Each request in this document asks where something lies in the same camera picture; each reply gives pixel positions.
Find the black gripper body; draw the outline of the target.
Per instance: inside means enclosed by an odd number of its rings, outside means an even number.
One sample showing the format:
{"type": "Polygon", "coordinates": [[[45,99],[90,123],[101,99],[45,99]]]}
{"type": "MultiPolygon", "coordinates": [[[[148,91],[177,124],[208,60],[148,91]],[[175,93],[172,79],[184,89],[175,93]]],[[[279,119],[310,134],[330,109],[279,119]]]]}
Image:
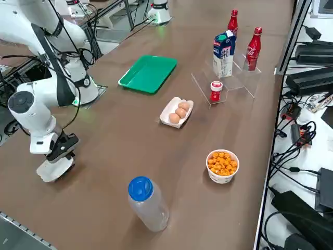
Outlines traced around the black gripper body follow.
{"type": "Polygon", "coordinates": [[[53,144],[51,154],[65,153],[78,142],[79,138],[74,133],[67,135],[62,131],[56,142],[53,144]]]}

